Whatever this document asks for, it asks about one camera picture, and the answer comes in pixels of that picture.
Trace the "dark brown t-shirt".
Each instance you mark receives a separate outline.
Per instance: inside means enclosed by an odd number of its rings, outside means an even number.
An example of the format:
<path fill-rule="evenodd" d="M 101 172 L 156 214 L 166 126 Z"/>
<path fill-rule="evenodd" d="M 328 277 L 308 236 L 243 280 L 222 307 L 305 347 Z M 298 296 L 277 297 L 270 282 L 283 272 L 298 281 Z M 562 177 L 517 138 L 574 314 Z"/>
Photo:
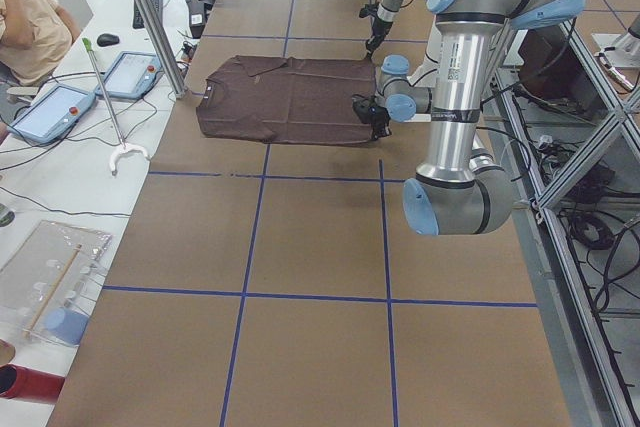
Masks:
<path fill-rule="evenodd" d="M 207 137 L 278 144 L 356 145 L 372 138 L 352 96 L 373 97 L 368 59 L 234 56 L 206 79 L 196 109 Z"/>

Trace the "far blue teach pendant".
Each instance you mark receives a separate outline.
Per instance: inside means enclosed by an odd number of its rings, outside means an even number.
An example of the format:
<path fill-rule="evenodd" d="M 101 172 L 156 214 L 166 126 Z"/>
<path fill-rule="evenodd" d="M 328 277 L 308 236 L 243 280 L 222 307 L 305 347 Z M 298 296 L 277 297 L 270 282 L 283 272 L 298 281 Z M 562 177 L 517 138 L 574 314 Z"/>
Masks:
<path fill-rule="evenodd" d="M 155 85 L 162 65 L 157 55 L 122 51 L 103 76 L 112 99 L 139 100 Z"/>

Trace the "blue teach pendant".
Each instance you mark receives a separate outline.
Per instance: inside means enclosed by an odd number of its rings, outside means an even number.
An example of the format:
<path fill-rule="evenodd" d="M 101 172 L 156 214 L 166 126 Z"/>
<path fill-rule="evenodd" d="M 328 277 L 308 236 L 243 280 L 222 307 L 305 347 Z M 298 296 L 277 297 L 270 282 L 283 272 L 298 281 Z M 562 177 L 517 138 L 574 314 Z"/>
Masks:
<path fill-rule="evenodd" d="M 49 144 L 68 132 L 95 100 L 93 92 L 57 85 L 12 122 L 8 131 L 26 141 Z"/>
<path fill-rule="evenodd" d="M 157 55 L 122 51 L 103 76 L 112 99 L 139 100 L 155 85 L 162 65 Z"/>

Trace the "metal reacher grabber stick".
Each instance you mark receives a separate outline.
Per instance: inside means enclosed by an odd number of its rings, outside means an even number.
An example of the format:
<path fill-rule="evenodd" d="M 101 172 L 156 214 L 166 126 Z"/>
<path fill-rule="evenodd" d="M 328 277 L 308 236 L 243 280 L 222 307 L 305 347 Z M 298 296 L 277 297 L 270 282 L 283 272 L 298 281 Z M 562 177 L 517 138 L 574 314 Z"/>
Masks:
<path fill-rule="evenodd" d="M 109 112 L 110 115 L 110 119 L 112 122 L 112 126 L 114 128 L 114 131 L 116 133 L 117 139 L 119 141 L 118 145 L 114 148 L 114 151 L 111 153 L 110 157 L 109 157 L 109 170 L 111 172 L 111 175 L 113 177 L 115 177 L 118 173 L 118 161 L 128 155 L 128 154 L 132 154 L 132 153 L 140 153 L 146 160 L 150 159 L 150 154 L 148 152 L 148 150 L 140 145 L 137 144 L 132 144 L 130 142 L 128 142 L 125 139 L 124 134 L 121 131 L 118 119 L 117 119 L 117 115 L 115 113 L 115 110 L 112 106 L 112 101 L 110 99 L 110 96 L 107 92 L 103 77 L 101 75 L 101 71 L 99 69 L 98 63 L 97 63 L 97 58 L 96 55 L 94 53 L 94 50 L 92 48 L 92 43 L 91 41 L 86 38 L 83 37 L 82 38 L 82 44 L 84 45 L 84 48 L 87 52 L 87 55 L 89 57 L 90 63 L 92 65 L 92 68 L 94 70 L 97 82 L 98 82 L 98 87 L 102 93 L 102 97 L 106 103 L 106 107 L 107 110 Z"/>

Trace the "black computer mouse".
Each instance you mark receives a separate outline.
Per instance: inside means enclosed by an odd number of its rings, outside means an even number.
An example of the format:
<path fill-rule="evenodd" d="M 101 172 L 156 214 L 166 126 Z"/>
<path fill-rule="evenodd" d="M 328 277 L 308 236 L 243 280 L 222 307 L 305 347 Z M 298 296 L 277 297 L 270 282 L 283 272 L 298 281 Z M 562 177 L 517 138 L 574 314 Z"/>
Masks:
<path fill-rule="evenodd" d="M 119 44 L 120 38 L 112 33 L 103 33 L 97 37 L 96 42 L 99 47 L 109 47 Z"/>

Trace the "near blue teach pendant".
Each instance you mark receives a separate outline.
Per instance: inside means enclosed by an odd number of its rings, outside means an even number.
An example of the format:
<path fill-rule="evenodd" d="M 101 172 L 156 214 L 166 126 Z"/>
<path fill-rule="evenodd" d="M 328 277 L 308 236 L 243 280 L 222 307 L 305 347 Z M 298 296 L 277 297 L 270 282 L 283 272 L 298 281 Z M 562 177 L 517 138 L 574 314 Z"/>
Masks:
<path fill-rule="evenodd" d="M 95 100 L 93 92 L 57 85 L 12 122 L 8 131 L 26 141 L 49 144 L 68 132 Z"/>

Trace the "seated person beige shirt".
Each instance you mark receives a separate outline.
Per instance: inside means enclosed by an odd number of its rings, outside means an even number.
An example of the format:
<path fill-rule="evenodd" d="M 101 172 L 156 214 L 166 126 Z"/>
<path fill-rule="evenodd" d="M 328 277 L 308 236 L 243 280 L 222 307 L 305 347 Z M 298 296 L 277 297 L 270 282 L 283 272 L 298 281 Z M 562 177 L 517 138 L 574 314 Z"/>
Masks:
<path fill-rule="evenodd" d="M 21 86 L 41 84 L 80 33 L 58 0 L 1 0 L 1 63 Z"/>

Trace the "blue plastic cup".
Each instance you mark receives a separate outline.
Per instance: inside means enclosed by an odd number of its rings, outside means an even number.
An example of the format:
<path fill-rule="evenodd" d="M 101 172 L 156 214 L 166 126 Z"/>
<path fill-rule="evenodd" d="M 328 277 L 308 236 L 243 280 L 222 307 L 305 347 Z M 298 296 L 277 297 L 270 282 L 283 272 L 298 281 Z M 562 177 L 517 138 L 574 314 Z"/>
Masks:
<path fill-rule="evenodd" d="M 59 340 L 77 346 L 80 344 L 90 317 L 67 308 L 51 310 L 45 317 L 45 329 Z"/>

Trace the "clear plastic bag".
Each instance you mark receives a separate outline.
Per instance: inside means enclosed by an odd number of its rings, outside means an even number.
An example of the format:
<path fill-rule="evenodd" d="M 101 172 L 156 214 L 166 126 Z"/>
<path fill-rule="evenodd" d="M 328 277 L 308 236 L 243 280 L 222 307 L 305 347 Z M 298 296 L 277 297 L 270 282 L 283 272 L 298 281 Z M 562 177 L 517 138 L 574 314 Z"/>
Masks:
<path fill-rule="evenodd" d="M 60 307 L 91 316 L 111 239 L 99 230 L 40 222 L 1 268 L 1 325 L 28 340 L 74 346 L 48 332 L 45 317 Z"/>

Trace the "red cylinder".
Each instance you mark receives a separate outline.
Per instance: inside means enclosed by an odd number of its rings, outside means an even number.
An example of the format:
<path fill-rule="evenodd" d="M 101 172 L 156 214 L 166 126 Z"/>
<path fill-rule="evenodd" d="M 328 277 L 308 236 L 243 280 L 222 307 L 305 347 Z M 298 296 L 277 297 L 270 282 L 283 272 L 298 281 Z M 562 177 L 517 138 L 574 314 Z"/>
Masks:
<path fill-rule="evenodd" d="M 65 378 L 14 364 L 1 367 L 1 397 L 24 402 L 55 404 Z"/>

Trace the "aluminium frame rack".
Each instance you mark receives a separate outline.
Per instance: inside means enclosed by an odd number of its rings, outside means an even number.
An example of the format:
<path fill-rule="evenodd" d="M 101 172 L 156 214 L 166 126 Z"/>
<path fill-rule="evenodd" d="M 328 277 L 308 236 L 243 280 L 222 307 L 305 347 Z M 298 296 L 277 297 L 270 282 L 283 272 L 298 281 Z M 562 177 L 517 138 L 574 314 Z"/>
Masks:
<path fill-rule="evenodd" d="M 639 17 L 502 33 L 484 111 L 576 426 L 639 422 Z"/>

